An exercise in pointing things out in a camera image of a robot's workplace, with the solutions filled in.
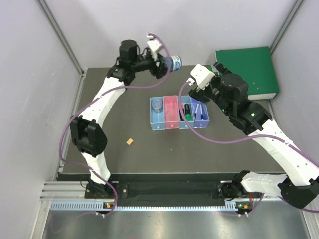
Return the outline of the blue jar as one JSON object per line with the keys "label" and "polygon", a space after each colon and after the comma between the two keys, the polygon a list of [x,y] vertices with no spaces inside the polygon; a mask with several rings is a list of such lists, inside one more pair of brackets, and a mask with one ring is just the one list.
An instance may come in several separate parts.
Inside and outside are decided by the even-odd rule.
{"label": "blue jar", "polygon": [[170,56],[168,58],[168,63],[170,64],[171,72],[179,71],[182,67],[182,59],[178,55]]}

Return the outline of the blue capped white marker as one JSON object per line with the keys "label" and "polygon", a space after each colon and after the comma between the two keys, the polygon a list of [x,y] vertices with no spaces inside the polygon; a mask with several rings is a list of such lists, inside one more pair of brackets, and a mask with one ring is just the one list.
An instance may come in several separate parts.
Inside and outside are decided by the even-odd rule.
{"label": "blue capped white marker", "polygon": [[201,120],[204,120],[204,114],[203,114],[202,104],[200,104],[199,107],[200,107],[200,119],[201,119]]}

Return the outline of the black capped white marker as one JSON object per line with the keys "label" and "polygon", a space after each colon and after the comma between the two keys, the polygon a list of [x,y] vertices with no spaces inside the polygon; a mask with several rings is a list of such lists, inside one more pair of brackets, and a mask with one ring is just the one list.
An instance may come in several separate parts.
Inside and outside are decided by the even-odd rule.
{"label": "black capped white marker", "polygon": [[194,112],[194,119],[196,119],[198,108],[199,108],[199,104],[196,105],[195,112]]}

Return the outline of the green highlighter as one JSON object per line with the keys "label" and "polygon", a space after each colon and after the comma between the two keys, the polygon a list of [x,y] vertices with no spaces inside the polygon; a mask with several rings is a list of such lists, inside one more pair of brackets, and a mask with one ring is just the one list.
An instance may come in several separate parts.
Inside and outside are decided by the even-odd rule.
{"label": "green highlighter", "polygon": [[184,105],[184,109],[185,109],[186,119],[187,119],[188,121],[192,121],[192,114],[191,114],[191,110],[190,110],[189,104],[185,104],[185,105]]}

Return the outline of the grey clear jar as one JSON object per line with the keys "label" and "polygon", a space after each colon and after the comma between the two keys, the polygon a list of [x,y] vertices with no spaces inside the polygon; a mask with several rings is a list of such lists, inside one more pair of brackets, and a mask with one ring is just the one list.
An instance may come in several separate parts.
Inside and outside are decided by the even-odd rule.
{"label": "grey clear jar", "polygon": [[163,110],[163,101],[162,100],[154,100],[152,102],[152,109],[155,113],[160,113]]}

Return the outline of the pink bin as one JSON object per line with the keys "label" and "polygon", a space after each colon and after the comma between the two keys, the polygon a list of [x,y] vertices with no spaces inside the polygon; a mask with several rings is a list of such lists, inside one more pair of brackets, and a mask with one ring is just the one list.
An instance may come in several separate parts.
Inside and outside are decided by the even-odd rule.
{"label": "pink bin", "polygon": [[164,96],[164,114],[166,129],[176,129],[180,125],[177,96]]}

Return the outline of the green ring binder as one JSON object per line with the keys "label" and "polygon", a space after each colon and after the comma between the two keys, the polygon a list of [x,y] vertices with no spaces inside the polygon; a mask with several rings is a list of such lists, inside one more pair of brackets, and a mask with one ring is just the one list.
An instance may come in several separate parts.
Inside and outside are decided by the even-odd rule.
{"label": "green ring binder", "polygon": [[248,83],[248,99],[270,100],[279,93],[268,46],[216,50],[215,60]]}

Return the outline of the purple bin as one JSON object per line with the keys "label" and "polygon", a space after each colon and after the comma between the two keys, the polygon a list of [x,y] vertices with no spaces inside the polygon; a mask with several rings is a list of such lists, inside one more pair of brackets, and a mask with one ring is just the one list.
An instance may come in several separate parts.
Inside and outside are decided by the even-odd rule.
{"label": "purple bin", "polygon": [[207,105],[194,98],[191,98],[191,104],[194,114],[193,128],[207,128],[210,123]]}

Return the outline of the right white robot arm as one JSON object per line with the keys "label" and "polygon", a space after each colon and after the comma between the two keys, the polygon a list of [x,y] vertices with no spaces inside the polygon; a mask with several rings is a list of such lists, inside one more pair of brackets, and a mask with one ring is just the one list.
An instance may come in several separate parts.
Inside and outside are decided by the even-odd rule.
{"label": "right white robot arm", "polygon": [[218,74],[200,64],[192,69],[187,83],[196,84],[196,88],[189,95],[202,103],[215,102],[246,140],[259,144],[284,170],[283,174],[243,170],[230,183],[222,184],[220,195],[234,199],[264,193],[278,196],[295,208],[305,208],[319,194],[318,164],[294,145],[261,104],[248,99],[249,85],[240,75],[220,62],[214,67]]}

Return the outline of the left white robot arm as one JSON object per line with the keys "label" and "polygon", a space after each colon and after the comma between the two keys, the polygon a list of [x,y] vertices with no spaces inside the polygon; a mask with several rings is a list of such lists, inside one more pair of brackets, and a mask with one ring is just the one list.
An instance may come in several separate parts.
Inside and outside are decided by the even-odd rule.
{"label": "left white robot arm", "polygon": [[147,47],[140,50],[134,40],[124,40],[119,56],[110,68],[104,83],[89,106],[72,117],[70,123],[72,143],[86,160],[90,171],[87,198],[112,198],[113,185],[108,182],[111,173],[106,165],[104,151],[107,137],[102,126],[116,100],[130,87],[136,73],[149,71],[160,79],[170,72],[171,60],[160,54],[164,43],[155,35],[148,35]]}

